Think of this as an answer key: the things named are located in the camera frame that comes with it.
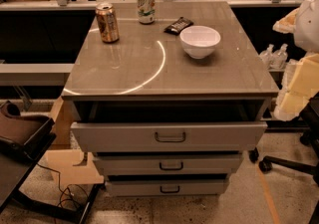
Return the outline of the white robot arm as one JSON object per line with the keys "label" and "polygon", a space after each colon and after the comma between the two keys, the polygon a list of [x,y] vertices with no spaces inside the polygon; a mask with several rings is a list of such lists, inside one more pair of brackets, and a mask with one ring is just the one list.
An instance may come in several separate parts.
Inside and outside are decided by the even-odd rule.
{"label": "white robot arm", "polygon": [[319,0],[304,0],[295,20],[295,45],[307,52],[319,52]]}

